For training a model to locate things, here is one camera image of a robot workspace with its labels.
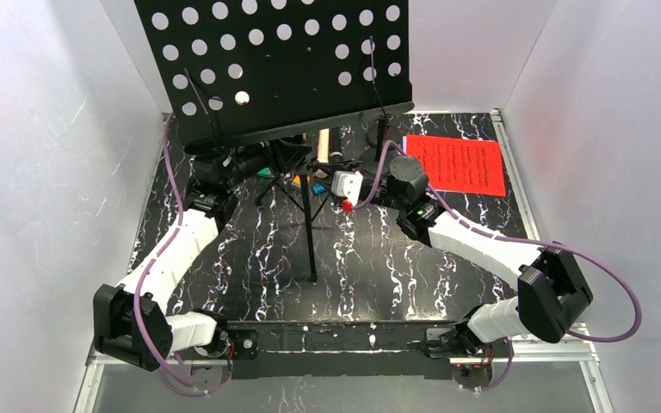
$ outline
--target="gray floor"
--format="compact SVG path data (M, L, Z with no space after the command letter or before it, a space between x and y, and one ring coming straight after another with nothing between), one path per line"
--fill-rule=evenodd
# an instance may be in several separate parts
M219 383L218 368L207 375ZM105 366L96 412L588 412L594 411L577 362L516 363L495 390L476 397L454 382L421 377L284 377L233 380L210 398L168 391L158 376Z

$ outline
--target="orange object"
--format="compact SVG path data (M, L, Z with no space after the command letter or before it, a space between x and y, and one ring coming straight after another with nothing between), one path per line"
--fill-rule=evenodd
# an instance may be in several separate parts
M405 151L437 190L505 196L500 144L490 140L407 135Z

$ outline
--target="circular hole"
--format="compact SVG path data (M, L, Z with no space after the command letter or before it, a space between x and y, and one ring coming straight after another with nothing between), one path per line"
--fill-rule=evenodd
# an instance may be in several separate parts
M340 75L338 75L338 82L341 84L341 86L348 86L351 84L351 74L348 73L347 71L342 71Z
M217 96L209 99L209 108L212 110L221 110L224 107L224 103Z
M171 62L178 59L178 49L173 45L164 46L164 57Z
M401 74L401 65L397 62L394 62L389 65L389 76L396 77Z
M366 70L363 71L363 78L366 79L367 81L371 82L373 79L371 78L371 72L374 72L374 78L376 78L376 70L367 67Z
M280 40L290 39L290 36L292 35L293 30L287 24L281 24L277 27L277 37L279 37Z
M337 31L341 31L346 28L346 16L345 15L336 15L333 17L333 20L330 22L333 25L333 28Z
M226 72L229 73L229 77L232 79L239 79L244 74L242 66L237 65L236 63L229 65L229 69L227 69Z
M184 75L173 76L173 87L176 89L186 89L188 86L188 79Z
M237 105L244 106L250 102L250 94L245 91L239 91L234 95L234 101Z
M199 21L199 12L193 7L187 7L181 12L181 17L186 24L196 24Z
M212 14L217 20L224 20L229 15L229 8L222 2L217 2L212 6Z
M358 21L361 23L362 26L368 26L369 24L374 22L374 12L371 10L363 10L358 15Z
M212 84L216 80L216 74L211 69L201 71L201 81L206 84Z
M203 56L207 54L208 46L204 40L196 39L191 42L191 50L196 56Z
M371 40L366 39L361 43L361 51L363 54L371 54L372 50L376 52L376 42L372 43Z
M196 114L196 105L194 105L192 102L186 103L185 105L181 106L181 111L187 116L194 116Z
M386 47L388 47L389 50L397 50L399 46L401 46L401 38L396 34L389 36L386 40Z
M225 34L221 36L219 43L221 44L221 48L227 51L234 49L234 47L237 45L237 41L234 40L234 36L231 34Z
M315 19L310 19L306 22L306 33L311 36L318 34L320 30L320 23Z
M165 30L169 26L169 18L163 13L154 13L151 17L151 23L153 23L154 28Z
M257 12L257 1L242 0L242 10L248 15L254 15Z
M336 57L341 60L346 59L349 56L349 53L349 47L346 45L338 45L338 47L336 47Z
M390 22L395 22L401 15L401 9L398 6L389 6L386 9L386 19Z
M264 33L259 28L253 28L250 31L250 43L255 46L260 46L264 41Z

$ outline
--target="green object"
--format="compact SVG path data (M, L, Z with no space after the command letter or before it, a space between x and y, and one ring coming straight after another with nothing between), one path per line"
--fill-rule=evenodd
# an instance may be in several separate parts
M259 172L257 172L257 176L260 176L262 178L269 178L272 176L272 174L269 172L269 168L265 168Z

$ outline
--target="music stand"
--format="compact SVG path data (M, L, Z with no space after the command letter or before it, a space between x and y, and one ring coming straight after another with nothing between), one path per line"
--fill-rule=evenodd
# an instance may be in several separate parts
M135 5L188 154L385 119L414 107L408 0ZM305 182L313 251L307 190Z

